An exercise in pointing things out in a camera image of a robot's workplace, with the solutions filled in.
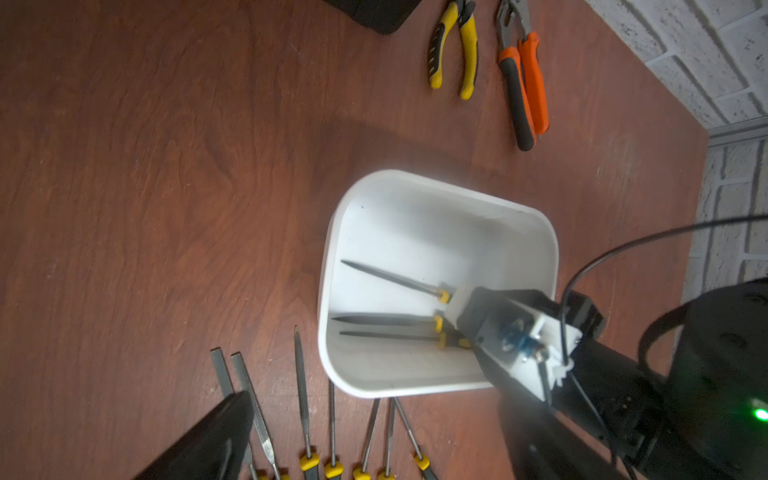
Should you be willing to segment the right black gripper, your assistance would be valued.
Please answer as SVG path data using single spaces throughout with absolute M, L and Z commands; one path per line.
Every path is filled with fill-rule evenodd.
M 574 350 L 575 366 L 564 385 L 555 389 L 547 409 L 562 413 L 608 446 L 630 479 L 675 479 L 678 476 L 678 437 L 662 411 L 656 388 L 658 376 L 643 372 L 623 354 L 599 343 L 606 320 L 591 299 L 569 295 L 566 321 L 584 336 Z M 535 398 L 515 381 L 497 376 L 504 396 Z

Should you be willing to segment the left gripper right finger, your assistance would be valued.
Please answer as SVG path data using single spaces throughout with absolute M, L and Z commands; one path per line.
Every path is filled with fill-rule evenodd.
M 516 479 L 621 479 L 538 399 L 504 396 L 500 424 Z

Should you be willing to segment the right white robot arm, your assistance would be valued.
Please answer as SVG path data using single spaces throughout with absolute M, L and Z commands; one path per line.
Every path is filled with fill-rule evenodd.
M 662 315 L 631 359 L 601 344 L 605 318 L 573 294 L 583 333 L 551 404 L 506 385 L 502 429 L 518 479 L 763 479 L 767 283 L 706 292 Z

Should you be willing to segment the file yellow black handle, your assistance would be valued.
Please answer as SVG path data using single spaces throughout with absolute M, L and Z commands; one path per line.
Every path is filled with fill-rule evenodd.
M 371 339 L 385 339 L 385 340 L 398 340 L 398 341 L 413 341 L 413 342 L 426 342 L 434 343 L 439 349 L 446 348 L 460 348 L 469 350 L 472 348 L 470 341 L 460 334 L 449 334 L 447 332 L 441 332 L 437 334 L 400 334 L 400 333 L 378 333 L 378 332 L 362 332 L 362 331 L 341 331 L 340 335 L 371 338 Z
M 424 283 L 420 283 L 415 280 L 412 280 L 400 275 L 396 275 L 394 273 L 387 272 L 369 265 L 361 264 L 355 261 L 342 260 L 341 263 L 355 270 L 358 270 L 360 272 L 366 273 L 368 275 L 372 275 L 376 278 L 435 297 L 442 304 L 448 304 L 452 298 L 451 292 L 449 292 L 446 289 L 440 288 L 438 286 L 431 286 Z
M 344 314 L 331 317 L 332 320 L 354 325 L 426 327 L 435 333 L 452 329 L 441 315 L 414 316 L 404 314 Z

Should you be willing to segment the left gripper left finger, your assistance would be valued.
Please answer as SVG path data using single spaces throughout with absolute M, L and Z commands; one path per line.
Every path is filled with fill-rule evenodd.
M 237 479 L 244 462 L 254 417 L 245 392 L 227 396 L 162 455 L 138 479 Z

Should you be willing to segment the black handled round file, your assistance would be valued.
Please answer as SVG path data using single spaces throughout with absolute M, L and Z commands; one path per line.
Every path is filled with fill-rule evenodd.
M 414 449 L 414 462 L 418 466 L 421 477 L 423 480 L 438 480 L 438 476 L 434 473 L 432 467 L 431 467 L 431 460 L 430 458 L 424 454 L 416 440 L 414 431 L 410 425 L 410 422 L 407 418 L 407 415 L 405 413 L 405 410 L 401 404 L 401 401 L 397 398 L 393 398 L 393 402 L 395 405 L 395 408 L 401 418 L 401 421 L 403 422 L 403 425 L 405 427 L 406 433 L 408 435 L 408 438 L 413 446 Z

